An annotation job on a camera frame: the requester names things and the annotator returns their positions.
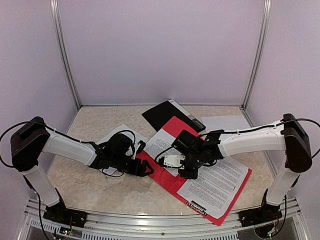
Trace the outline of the red clip file folder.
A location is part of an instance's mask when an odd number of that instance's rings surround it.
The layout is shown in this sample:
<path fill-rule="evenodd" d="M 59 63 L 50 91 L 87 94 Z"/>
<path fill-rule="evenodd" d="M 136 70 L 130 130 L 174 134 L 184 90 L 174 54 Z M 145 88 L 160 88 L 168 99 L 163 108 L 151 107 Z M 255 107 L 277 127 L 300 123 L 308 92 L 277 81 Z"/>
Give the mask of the red clip file folder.
<path fill-rule="evenodd" d="M 187 125 L 185 122 L 182 120 L 178 119 L 177 117 L 172 117 L 161 129 L 165 130 L 167 133 L 169 133 L 171 136 L 176 138 L 178 134 L 181 133 L 181 131 L 186 130 L 193 134 L 194 136 L 198 136 L 198 133 L 192 129 L 189 125 Z M 155 163 L 154 159 L 152 159 L 144 150 L 142 153 L 137 155 L 138 158 L 142 160 L 146 160 L 149 162 L 150 166 L 153 168 L 154 173 L 150 175 L 150 178 L 153 179 L 159 186 L 161 186 L 163 189 L 165 189 L 169 194 L 171 194 L 173 197 L 181 201 L 183 204 L 186 205 L 187 200 L 185 200 L 183 197 L 179 196 L 177 194 L 178 190 L 185 184 L 185 182 L 188 179 L 185 179 L 178 174 L 178 176 L 173 176 L 171 175 L 165 167 L 162 167 L 158 164 Z M 252 170 L 249 169 L 249 173 L 245 177 L 244 183 L 241 185 L 239 191 L 235 195 L 234 200 L 232 200 L 231 205 L 228 207 L 227 212 L 220 218 L 215 219 L 209 215 L 204 216 L 200 213 L 202 217 L 205 219 L 209 220 L 211 223 L 217 226 L 221 226 L 225 219 L 227 218 L 228 214 L 234 207 L 236 201 L 238 200 L 241 192 L 244 190 L 246 183 L 248 182 L 250 176 L 252 174 Z"/>

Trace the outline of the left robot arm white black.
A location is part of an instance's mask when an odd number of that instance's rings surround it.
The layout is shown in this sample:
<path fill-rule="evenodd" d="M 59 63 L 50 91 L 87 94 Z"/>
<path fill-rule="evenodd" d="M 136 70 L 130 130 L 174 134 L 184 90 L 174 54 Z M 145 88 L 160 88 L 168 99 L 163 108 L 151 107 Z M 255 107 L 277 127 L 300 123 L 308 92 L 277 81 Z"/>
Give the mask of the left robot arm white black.
<path fill-rule="evenodd" d="M 131 130 L 121 130 L 107 141 L 96 143 L 61 133 L 48 126 L 40 116 L 13 127 L 18 130 L 10 138 L 12 167 L 22 173 L 45 205 L 51 207 L 50 214 L 61 223 L 70 218 L 70 211 L 61 204 L 62 197 L 43 170 L 39 161 L 41 155 L 69 159 L 103 174 L 109 168 L 137 177 L 154 173 L 147 160 L 138 158 L 145 142 L 137 141 L 135 136 L 128 137 L 126 133 L 133 134 Z"/>

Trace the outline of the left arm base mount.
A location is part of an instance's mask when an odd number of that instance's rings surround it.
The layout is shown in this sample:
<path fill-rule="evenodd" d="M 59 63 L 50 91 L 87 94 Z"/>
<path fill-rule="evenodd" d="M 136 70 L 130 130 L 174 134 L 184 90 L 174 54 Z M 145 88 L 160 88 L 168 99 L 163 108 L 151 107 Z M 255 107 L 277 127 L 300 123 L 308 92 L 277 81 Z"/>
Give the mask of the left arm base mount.
<path fill-rule="evenodd" d="M 78 228 L 84 228 L 87 216 L 87 212 L 67 208 L 62 203 L 55 204 L 51 207 L 47 206 L 43 214 L 46 220 Z"/>

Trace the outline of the metal folder clip bottom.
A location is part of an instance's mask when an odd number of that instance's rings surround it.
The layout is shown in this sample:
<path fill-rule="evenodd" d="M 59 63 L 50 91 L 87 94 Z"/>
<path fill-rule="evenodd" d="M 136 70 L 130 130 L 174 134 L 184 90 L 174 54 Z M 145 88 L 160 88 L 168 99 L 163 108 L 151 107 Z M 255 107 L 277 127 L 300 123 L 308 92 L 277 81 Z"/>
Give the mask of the metal folder clip bottom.
<path fill-rule="evenodd" d="M 186 205 L 189 208 L 193 209 L 194 211 L 200 213 L 203 216 L 207 216 L 208 215 L 207 214 L 207 209 L 205 207 L 201 206 L 200 204 L 198 204 L 197 202 L 193 201 L 193 200 L 192 201 L 187 201 Z"/>

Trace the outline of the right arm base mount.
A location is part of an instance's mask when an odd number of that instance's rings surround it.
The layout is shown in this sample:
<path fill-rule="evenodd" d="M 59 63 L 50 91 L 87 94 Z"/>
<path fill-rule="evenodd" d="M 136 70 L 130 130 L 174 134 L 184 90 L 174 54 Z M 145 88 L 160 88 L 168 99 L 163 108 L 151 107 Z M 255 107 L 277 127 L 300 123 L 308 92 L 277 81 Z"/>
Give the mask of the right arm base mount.
<path fill-rule="evenodd" d="M 283 217 L 279 206 L 260 206 L 242 210 L 238 213 L 242 227 L 259 225 L 273 220 L 279 220 Z"/>

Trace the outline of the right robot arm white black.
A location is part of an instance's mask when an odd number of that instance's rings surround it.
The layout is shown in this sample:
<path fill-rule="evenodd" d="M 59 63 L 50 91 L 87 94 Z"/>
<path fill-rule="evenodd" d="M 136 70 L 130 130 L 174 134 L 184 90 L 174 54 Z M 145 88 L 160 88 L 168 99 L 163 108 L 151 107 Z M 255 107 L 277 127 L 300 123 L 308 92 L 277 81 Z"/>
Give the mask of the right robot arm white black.
<path fill-rule="evenodd" d="M 182 130 L 171 145 L 180 154 L 166 156 L 164 162 L 170 168 L 178 169 L 181 177 L 195 180 L 200 167 L 211 167 L 226 157 L 264 152 L 271 158 L 276 153 L 282 162 L 277 167 L 273 183 L 265 191 L 261 207 L 255 212 L 260 222 L 266 222 L 275 214 L 275 207 L 282 203 L 300 175 L 313 164 L 310 139 L 300 124 L 308 121 L 286 113 L 281 120 L 245 129 L 218 129 L 200 136 Z"/>

